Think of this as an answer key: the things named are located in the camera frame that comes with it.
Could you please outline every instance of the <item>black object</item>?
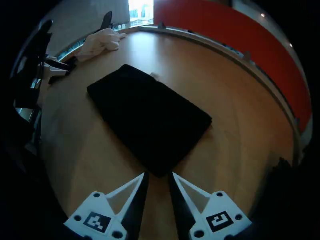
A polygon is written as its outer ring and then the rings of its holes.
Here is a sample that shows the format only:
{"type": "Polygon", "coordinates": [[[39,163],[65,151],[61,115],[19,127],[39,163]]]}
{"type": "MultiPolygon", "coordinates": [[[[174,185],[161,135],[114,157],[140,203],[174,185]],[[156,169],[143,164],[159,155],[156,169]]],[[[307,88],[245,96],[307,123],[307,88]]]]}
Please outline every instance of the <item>black object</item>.
{"type": "MultiPolygon", "coordinates": [[[[145,172],[140,186],[136,194],[134,195],[132,202],[121,222],[122,226],[128,233],[126,240],[136,240],[139,238],[144,205],[147,197],[148,184],[149,173],[145,172]]],[[[117,238],[116,236],[119,236],[119,238],[121,238],[122,236],[120,234],[121,232],[115,232],[114,238],[117,238]]]]}
{"type": "Polygon", "coordinates": [[[158,177],[181,161],[211,124],[204,111],[126,64],[87,91],[110,128],[158,177]]]}
{"type": "Polygon", "coordinates": [[[196,220],[194,219],[176,181],[174,180],[172,172],[168,175],[168,183],[178,238],[179,240],[188,240],[189,231],[196,223],[196,220]]]}

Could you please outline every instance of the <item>white cloth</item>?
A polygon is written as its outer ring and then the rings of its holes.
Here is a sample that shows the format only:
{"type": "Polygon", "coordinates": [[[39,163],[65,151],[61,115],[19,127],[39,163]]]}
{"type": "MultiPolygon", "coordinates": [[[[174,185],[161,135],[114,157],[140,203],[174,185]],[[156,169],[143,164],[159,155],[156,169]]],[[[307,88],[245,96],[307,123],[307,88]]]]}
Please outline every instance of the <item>white cloth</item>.
{"type": "Polygon", "coordinates": [[[81,51],[76,54],[79,61],[83,62],[102,53],[103,50],[117,50],[118,42],[126,36],[125,33],[118,33],[111,28],[106,28],[89,35],[84,42],[81,51]]]}

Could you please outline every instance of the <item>screw hole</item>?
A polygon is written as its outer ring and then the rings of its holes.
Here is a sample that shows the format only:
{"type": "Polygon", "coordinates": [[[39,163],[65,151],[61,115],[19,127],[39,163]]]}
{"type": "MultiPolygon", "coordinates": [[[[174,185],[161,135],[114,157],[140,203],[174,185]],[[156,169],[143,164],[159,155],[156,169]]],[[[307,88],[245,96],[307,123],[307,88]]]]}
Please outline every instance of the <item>screw hole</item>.
{"type": "Polygon", "coordinates": [[[122,238],[123,234],[122,234],[122,232],[119,232],[119,231],[113,231],[113,232],[112,232],[112,236],[113,236],[114,238],[119,239],[119,238],[122,238]]]}
{"type": "Polygon", "coordinates": [[[236,220],[241,220],[242,219],[242,215],[241,214],[237,214],[235,217],[236,220]]]}
{"type": "Polygon", "coordinates": [[[202,238],[204,236],[204,231],[202,231],[202,230],[195,231],[193,235],[196,238],[202,238]]]}
{"type": "Polygon", "coordinates": [[[74,216],[73,218],[74,218],[76,221],[78,221],[78,222],[81,220],[81,217],[80,217],[79,215],[76,215],[76,216],[74,216]]]}

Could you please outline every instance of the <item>black cloth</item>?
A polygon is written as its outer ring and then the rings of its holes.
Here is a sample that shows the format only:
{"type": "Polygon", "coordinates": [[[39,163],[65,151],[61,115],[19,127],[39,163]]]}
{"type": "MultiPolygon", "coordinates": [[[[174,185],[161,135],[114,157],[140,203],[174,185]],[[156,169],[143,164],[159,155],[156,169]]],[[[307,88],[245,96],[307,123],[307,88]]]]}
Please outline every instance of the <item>black cloth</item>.
{"type": "Polygon", "coordinates": [[[158,177],[170,172],[211,124],[207,113],[126,64],[87,91],[118,138],[158,177]]]}

